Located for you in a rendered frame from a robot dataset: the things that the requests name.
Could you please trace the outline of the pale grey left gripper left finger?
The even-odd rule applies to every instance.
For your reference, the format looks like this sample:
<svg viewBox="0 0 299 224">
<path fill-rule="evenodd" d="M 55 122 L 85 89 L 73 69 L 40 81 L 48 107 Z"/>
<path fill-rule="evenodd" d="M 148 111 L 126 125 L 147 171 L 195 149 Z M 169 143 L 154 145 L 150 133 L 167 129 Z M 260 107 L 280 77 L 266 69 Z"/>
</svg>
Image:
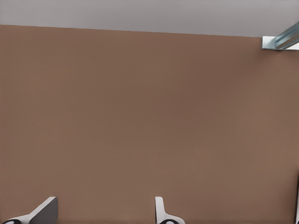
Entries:
<svg viewBox="0 0 299 224">
<path fill-rule="evenodd" d="M 11 218 L 1 224 L 57 224 L 58 198 L 51 196 L 31 213 Z"/>
</svg>

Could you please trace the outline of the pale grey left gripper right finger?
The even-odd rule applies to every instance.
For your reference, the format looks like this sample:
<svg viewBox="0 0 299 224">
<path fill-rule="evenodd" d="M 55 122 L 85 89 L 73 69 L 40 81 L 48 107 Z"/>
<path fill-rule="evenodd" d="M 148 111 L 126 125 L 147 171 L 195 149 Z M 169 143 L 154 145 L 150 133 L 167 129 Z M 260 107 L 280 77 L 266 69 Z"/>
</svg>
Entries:
<svg viewBox="0 0 299 224">
<path fill-rule="evenodd" d="M 156 224 L 185 224 L 185 221 L 173 215 L 166 213 L 164 200 L 161 196 L 155 197 L 155 223 Z"/>
</svg>

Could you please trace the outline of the silver frame post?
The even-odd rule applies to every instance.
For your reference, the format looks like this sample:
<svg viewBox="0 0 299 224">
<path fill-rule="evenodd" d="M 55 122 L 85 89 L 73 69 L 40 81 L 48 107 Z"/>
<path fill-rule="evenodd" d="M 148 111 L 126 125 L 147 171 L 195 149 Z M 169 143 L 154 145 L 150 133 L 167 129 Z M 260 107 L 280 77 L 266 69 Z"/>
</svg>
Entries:
<svg viewBox="0 0 299 224">
<path fill-rule="evenodd" d="M 262 36 L 261 49 L 299 51 L 299 21 L 277 36 Z"/>
</svg>

